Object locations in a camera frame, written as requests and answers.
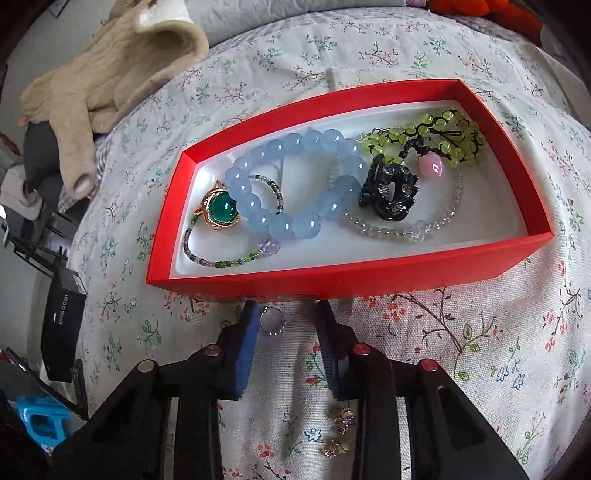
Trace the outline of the red Ace jewelry box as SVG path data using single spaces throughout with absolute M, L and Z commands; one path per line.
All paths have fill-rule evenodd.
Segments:
M 384 154 L 419 177 L 384 221 L 359 196 Z M 462 81 L 335 91 L 184 150 L 149 285 L 212 301 L 339 299 L 496 277 L 553 236 L 518 150 Z

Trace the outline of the black flower hair clip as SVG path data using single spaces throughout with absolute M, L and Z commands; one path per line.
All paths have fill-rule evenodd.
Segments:
M 400 222 L 416 203 L 419 177 L 405 165 L 387 163 L 384 154 L 374 157 L 358 200 L 384 221 Z

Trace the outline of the blue plastic stool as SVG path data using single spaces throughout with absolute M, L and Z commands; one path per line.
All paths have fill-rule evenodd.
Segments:
M 67 437 L 69 410 L 51 397 L 21 396 L 16 412 L 29 436 L 42 448 L 52 450 Z

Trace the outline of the small gold earrings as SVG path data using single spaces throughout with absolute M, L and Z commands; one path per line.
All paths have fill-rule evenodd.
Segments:
M 329 459 L 345 455 L 351 450 L 356 429 L 356 410 L 349 401 L 339 401 L 329 410 L 331 435 L 322 448 L 322 456 Z

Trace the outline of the black iQOO phone box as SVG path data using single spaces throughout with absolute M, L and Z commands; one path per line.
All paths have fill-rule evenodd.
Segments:
M 70 382 L 87 291 L 80 276 L 58 266 L 50 283 L 40 351 L 49 380 Z

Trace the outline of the floral bed sheet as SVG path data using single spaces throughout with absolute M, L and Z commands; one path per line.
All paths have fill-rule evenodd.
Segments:
M 308 14 L 239 35 L 146 100 L 97 144 L 102 183 L 70 267 L 88 297 L 79 336 L 96 409 L 141 360 L 184 359 L 235 321 L 145 282 L 171 172 L 189 145 L 312 95 L 379 81 L 460 78 L 528 163 L 555 238 L 504 275 L 335 302 L 392 356 L 437 360 L 528 476 L 553 472 L 590 408 L 590 132 L 582 88 L 553 58 L 488 21 L 416 8 Z

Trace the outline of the beige fleece blanket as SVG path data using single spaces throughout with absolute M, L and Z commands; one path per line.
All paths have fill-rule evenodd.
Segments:
M 84 198 L 95 187 L 94 135 L 109 133 L 207 53 L 204 30 L 192 22 L 183 1 L 117 1 L 80 55 L 27 86 L 22 121 L 50 124 L 71 198 Z

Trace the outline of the orange pumpkin plush toy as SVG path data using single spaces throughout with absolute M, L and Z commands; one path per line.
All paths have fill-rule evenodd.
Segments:
M 437 14 L 488 18 L 541 45 L 541 20 L 509 0 L 431 0 L 427 2 L 427 7 Z

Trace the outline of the grey white pillow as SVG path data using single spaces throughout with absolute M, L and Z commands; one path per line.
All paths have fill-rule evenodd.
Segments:
M 308 13 L 363 7 L 404 7 L 403 0 L 228 0 L 185 1 L 190 19 L 216 45 L 238 34 Z

